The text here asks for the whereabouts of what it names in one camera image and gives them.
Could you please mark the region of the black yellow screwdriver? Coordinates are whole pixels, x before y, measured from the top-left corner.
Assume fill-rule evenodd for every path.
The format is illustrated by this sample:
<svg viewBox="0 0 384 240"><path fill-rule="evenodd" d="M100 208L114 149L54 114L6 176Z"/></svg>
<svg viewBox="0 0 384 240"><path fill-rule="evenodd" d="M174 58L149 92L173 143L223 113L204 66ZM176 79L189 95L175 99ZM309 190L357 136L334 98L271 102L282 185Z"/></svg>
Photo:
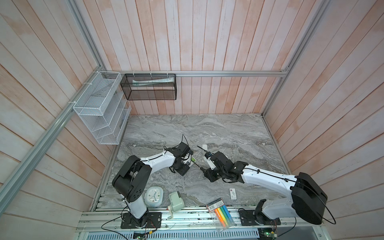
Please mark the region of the black yellow screwdriver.
<svg viewBox="0 0 384 240"><path fill-rule="evenodd" d="M196 161L191 160L191 162L192 162L195 166L197 166L203 173L206 171L206 169L204 169L203 167L199 166L199 165L197 164Z"/></svg>

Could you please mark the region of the red white remote control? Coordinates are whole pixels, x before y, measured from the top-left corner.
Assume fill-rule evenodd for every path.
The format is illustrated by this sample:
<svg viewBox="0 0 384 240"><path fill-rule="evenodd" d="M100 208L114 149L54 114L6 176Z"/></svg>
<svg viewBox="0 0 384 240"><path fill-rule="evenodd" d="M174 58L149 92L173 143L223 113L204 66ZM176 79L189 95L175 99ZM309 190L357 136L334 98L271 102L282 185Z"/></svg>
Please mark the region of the red white remote control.
<svg viewBox="0 0 384 240"><path fill-rule="evenodd" d="M189 156L189 158L185 160L184 163L188 166L192 166L195 164L195 159L193 158L193 156Z"/></svg>

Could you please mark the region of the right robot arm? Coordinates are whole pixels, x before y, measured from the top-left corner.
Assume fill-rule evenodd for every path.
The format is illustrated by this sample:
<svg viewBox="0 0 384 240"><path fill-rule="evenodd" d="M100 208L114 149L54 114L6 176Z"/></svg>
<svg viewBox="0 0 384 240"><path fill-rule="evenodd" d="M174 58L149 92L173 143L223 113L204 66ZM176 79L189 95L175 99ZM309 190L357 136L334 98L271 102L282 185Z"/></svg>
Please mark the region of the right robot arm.
<svg viewBox="0 0 384 240"><path fill-rule="evenodd" d="M268 225L288 217L301 218L313 225L322 223L328 197L310 175L284 175L242 161L233 163L221 152L206 151L205 158L210 167L202 171L211 182L222 179L229 184L258 185L284 196L279 200L259 201L255 210L249 212L257 225Z"/></svg>

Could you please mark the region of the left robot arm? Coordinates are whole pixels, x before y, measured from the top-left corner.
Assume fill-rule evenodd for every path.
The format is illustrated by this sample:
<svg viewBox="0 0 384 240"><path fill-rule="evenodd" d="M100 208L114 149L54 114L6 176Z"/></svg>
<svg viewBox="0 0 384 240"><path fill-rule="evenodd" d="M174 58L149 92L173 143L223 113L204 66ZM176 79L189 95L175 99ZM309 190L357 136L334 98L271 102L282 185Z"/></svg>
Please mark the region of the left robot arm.
<svg viewBox="0 0 384 240"><path fill-rule="evenodd" d="M151 174L170 168L184 176L190 169L193 150L186 143L167 148L156 155L139 158L130 156L115 175L112 186L123 196L129 208L129 216L139 222L148 215L148 207L143 199L143 192Z"/></svg>

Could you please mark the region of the pale green alarm clock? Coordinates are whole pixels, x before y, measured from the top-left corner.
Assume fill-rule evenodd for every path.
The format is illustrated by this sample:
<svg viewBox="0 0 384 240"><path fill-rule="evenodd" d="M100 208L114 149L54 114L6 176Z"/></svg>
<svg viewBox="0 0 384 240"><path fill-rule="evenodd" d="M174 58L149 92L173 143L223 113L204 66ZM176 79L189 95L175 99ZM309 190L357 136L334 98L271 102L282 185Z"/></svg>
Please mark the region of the pale green alarm clock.
<svg viewBox="0 0 384 240"><path fill-rule="evenodd" d="M147 189L144 200L149 208L159 207L163 202L164 190L161 187L153 186Z"/></svg>

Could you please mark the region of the pack of coloured markers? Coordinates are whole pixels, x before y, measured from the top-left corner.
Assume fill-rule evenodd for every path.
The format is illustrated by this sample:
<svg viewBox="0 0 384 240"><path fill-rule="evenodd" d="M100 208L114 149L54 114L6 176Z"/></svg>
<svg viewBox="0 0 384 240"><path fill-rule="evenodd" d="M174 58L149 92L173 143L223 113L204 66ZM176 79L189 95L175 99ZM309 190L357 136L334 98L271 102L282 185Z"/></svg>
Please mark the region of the pack of coloured markers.
<svg viewBox="0 0 384 240"><path fill-rule="evenodd" d="M216 199L208 203L206 207L218 232L222 232L236 225L223 199Z"/></svg>

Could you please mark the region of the paper in black basket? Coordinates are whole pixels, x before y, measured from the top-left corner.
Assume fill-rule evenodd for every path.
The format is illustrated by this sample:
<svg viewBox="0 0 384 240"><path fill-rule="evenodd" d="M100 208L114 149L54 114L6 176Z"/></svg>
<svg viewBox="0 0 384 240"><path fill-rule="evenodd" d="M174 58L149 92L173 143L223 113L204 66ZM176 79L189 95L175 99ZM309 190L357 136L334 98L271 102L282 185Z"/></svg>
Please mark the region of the paper in black basket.
<svg viewBox="0 0 384 240"><path fill-rule="evenodd" d="M172 87L174 85L175 78L137 78L133 79L132 87Z"/></svg>

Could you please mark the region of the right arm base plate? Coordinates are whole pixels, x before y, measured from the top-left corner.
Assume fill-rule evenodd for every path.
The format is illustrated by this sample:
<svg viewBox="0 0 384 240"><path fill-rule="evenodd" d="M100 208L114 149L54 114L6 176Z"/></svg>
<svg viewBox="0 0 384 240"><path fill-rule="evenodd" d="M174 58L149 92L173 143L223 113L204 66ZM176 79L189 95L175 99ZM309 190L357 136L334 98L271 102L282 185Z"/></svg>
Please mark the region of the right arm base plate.
<svg viewBox="0 0 384 240"><path fill-rule="evenodd" d="M238 209L242 226L278 226L281 225L280 218L270 219L256 210Z"/></svg>

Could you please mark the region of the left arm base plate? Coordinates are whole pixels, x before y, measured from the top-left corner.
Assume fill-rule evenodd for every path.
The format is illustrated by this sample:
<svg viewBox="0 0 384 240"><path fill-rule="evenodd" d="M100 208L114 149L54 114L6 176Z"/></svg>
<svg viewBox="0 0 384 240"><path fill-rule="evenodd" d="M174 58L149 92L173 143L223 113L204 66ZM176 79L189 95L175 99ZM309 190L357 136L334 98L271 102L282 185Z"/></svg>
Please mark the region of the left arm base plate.
<svg viewBox="0 0 384 240"><path fill-rule="evenodd" d="M121 229L136 229L136 228L155 228L161 227L162 213L161 212L145 212L139 219L135 218L131 213L125 213L122 217Z"/></svg>

